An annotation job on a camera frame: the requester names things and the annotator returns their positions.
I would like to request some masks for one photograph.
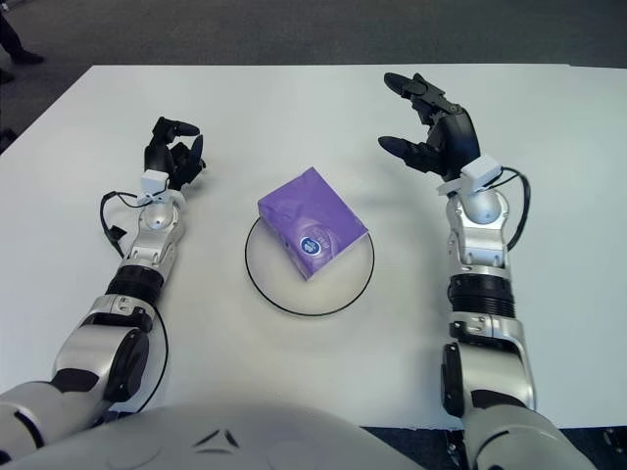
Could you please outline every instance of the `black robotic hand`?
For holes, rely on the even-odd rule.
[[[198,127],[178,120],[159,117],[153,128],[153,138],[144,151],[144,169],[163,171],[169,175],[169,189],[180,190],[185,183],[193,179],[206,167],[201,159],[203,136]],[[168,144],[180,135],[198,135],[188,149],[182,142],[171,149]]]
[[[407,166],[424,173],[433,171],[445,181],[459,178],[461,169],[481,155],[468,112],[444,98],[444,91],[419,73],[413,79],[386,73],[385,84],[411,101],[424,125],[429,126],[426,143],[414,144],[397,137],[379,137],[379,144]]]

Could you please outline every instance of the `logo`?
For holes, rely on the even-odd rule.
[[[320,244],[313,238],[306,237],[301,240],[301,250],[310,256],[320,253]]]

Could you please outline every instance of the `white plate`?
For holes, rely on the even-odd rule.
[[[257,219],[246,240],[246,268],[259,292],[299,315],[328,315],[352,304],[374,269],[370,235],[359,239],[306,281],[267,224]]]

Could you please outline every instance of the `robot forearm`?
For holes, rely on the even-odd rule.
[[[167,144],[183,131],[198,133],[194,126],[164,118],[155,126],[138,198],[143,209],[137,237],[105,295],[63,344],[53,379],[0,395],[0,464],[90,427],[113,403],[139,389],[155,305],[183,235],[185,201],[177,190],[204,167],[202,136],[191,152],[178,144],[170,154]],[[161,171],[161,165],[170,172]],[[114,245],[117,240],[110,238]]]

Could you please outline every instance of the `white table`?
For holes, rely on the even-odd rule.
[[[100,197],[137,190],[150,131],[166,116],[202,129],[211,172],[184,191],[187,233],[160,302],[171,363],[152,404],[250,397],[366,426],[458,426],[439,399],[446,201],[437,177],[377,145],[426,131],[385,71],[420,71],[446,90],[470,111],[483,151],[530,177],[511,263],[539,411],[557,426],[627,424],[627,70],[567,66],[92,68],[0,157],[0,389],[48,380],[104,293],[120,260],[100,229]],[[257,199],[310,165],[376,250],[364,295],[318,319],[266,302],[243,260]],[[506,188],[513,219],[519,193]],[[127,229],[136,216],[108,212]],[[125,409],[156,379],[160,334]]]

